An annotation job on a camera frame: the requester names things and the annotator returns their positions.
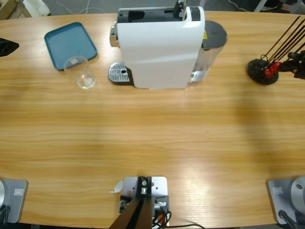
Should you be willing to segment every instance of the white label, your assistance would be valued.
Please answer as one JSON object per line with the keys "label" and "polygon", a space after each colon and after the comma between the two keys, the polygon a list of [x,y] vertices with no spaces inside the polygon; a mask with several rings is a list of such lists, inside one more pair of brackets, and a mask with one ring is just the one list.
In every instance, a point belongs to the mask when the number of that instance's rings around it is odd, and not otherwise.
{"label": "white label", "polygon": [[23,189],[15,189],[14,196],[22,196],[23,195]]}
{"label": "white label", "polygon": [[78,63],[78,61],[76,59],[71,60],[71,64],[76,64],[76,63]]}
{"label": "white label", "polygon": [[274,187],[273,192],[274,192],[274,194],[283,194],[284,193],[282,187]]}

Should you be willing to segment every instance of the metal plate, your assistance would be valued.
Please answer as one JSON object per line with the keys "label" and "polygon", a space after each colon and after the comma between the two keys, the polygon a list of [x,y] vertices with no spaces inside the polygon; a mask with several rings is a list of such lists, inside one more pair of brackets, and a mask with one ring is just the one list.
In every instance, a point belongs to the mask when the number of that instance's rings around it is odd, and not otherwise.
{"label": "metal plate", "polygon": [[294,208],[305,215],[305,177],[299,177],[291,184],[291,202]]}
{"label": "metal plate", "polygon": [[286,224],[286,222],[279,217],[278,212],[280,210],[285,211],[291,219],[296,221],[295,211],[290,205],[290,187],[292,182],[292,179],[270,180],[268,182],[275,220],[282,225]]}
{"label": "metal plate", "polygon": [[21,216],[28,182],[25,180],[3,180],[6,193],[4,205],[10,206],[9,223],[17,223]]}
{"label": "metal plate", "polygon": [[[135,197],[138,177],[126,177],[123,180],[123,196]],[[152,196],[167,196],[167,179],[165,177],[152,177]]]}
{"label": "metal plate", "polygon": [[3,181],[0,180],[0,208],[3,205],[5,197],[5,187]]}
{"label": "metal plate", "polygon": [[113,63],[108,71],[108,78],[113,83],[129,83],[130,78],[124,63]]}

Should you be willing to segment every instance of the yellow label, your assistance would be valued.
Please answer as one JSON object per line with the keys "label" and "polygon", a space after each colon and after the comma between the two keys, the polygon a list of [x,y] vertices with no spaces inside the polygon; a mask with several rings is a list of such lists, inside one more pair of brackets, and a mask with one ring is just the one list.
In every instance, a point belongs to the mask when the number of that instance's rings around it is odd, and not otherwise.
{"label": "yellow label", "polygon": [[208,39],[208,34],[206,34],[206,31],[204,31],[203,39]]}

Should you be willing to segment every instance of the coffee machine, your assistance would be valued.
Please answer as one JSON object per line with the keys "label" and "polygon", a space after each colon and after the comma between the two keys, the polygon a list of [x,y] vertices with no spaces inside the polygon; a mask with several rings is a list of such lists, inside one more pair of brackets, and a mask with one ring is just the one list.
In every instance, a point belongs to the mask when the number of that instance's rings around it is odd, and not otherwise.
{"label": "coffee machine", "polygon": [[109,78],[137,88],[185,88],[204,34],[204,10],[178,0],[174,7],[119,9],[110,43],[124,63],[114,63]]}

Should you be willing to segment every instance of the gray metal base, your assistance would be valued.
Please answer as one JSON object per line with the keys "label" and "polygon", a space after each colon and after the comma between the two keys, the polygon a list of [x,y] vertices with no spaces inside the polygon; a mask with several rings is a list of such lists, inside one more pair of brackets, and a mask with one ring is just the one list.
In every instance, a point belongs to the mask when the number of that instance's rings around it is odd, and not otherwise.
{"label": "gray metal base", "polygon": [[23,202],[28,187],[28,182],[25,180],[2,180],[2,181],[5,189],[3,205],[10,207],[8,222],[17,223],[21,216]]}
{"label": "gray metal base", "polygon": [[304,177],[299,177],[297,179],[270,180],[268,182],[267,186],[273,204],[275,220],[279,224],[287,224],[278,214],[280,210],[283,210],[294,222],[304,225],[305,215],[302,212],[305,209],[305,184],[302,182],[303,180]]}
{"label": "gray metal base", "polygon": [[[136,189],[138,184],[138,177],[126,177],[123,180],[123,194],[122,196],[134,198],[136,195]],[[153,216],[154,210],[160,208],[165,211],[169,211],[169,198],[167,189],[167,179],[165,177],[152,177],[152,201],[153,204]],[[119,204],[119,212],[122,211],[122,206],[125,208],[128,205],[128,201],[122,200]]]}

